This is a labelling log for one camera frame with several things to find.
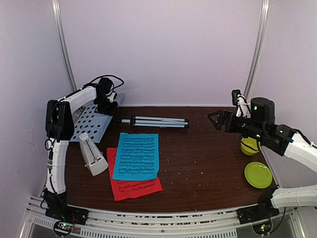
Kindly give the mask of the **white perforated music stand desk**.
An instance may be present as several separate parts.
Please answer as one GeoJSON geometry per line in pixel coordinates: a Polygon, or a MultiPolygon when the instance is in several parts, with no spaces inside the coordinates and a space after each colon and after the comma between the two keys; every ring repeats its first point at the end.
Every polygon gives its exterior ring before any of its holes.
{"type": "Polygon", "coordinates": [[[112,118],[113,116],[97,113],[97,105],[89,101],[74,123],[74,134],[70,142],[79,142],[79,136],[87,133],[94,143],[100,143],[112,118]]]}

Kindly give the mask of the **silver tripod stand legs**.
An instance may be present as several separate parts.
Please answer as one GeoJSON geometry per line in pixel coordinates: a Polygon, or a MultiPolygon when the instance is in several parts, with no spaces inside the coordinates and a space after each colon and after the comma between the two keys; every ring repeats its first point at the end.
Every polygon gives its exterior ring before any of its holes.
{"type": "Polygon", "coordinates": [[[159,128],[188,128],[188,119],[177,118],[157,118],[157,117],[144,117],[132,116],[130,119],[118,119],[119,123],[126,123],[133,127],[159,127],[159,128]]]}

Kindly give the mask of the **blue sheet music paper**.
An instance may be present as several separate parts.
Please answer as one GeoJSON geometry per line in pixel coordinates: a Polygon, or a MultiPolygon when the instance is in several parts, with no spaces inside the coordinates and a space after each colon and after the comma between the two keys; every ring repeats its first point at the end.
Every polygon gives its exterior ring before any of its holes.
{"type": "Polygon", "coordinates": [[[159,168],[158,134],[120,134],[113,180],[154,180],[159,168]]]}

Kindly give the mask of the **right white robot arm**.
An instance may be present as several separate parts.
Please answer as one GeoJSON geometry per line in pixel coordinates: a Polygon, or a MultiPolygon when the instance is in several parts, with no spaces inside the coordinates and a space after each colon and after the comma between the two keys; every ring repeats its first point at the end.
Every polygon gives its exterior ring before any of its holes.
{"type": "MultiPolygon", "coordinates": [[[[303,133],[285,124],[275,124],[273,101],[256,97],[246,105],[245,112],[217,111],[207,115],[216,130],[225,128],[227,133],[238,133],[255,139],[276,154],[295,160],[312,171],[317,170],[317,147],[303,133]]],[[[272,189],[258,200],[254,215],[264,219],[274,209],[285,207],[306,207],[317,205],[316,185],[296,188],[272,189]]]]}

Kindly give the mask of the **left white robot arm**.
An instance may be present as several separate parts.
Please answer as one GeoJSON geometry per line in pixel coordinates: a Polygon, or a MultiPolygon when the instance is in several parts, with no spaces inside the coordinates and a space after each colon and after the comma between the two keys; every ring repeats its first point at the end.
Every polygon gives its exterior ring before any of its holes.
{"type": "Polygon", "coordinates": [[[70,142],[87,133],[100,143],[124,94],[117,94],[114,75],[101,75],[58,100],[49,100],[46,110],[45,148],[49,152],[44,200],[60,220],[71,216],[65,186],[66,152],[70,142]]]}

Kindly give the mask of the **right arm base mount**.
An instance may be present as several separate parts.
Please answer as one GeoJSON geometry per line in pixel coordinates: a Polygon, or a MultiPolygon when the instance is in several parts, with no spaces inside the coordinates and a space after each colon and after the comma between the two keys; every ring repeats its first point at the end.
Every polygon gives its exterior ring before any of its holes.
{"type": "Polygon", "coordinates": [[[237,210],[239,223],[241,225],[250,223],[253,232],[260,236],[269,235],[273,231],[272,218],[277,215],[279,215],[278,209],[265,208],[259,205],[237,210]]]}

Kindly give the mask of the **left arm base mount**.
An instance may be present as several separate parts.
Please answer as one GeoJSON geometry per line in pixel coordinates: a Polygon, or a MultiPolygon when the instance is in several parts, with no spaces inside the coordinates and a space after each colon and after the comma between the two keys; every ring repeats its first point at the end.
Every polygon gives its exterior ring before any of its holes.
{"type": "Polygon", "coordinates": [[[49,207],[45,211],[47,217],[56,221],[53,225],[53,231],[57,236],[64,237],[72,233],[75,225],[85,225],[88,218],[88,210],[69,206],[65,211],[49,207]]]}

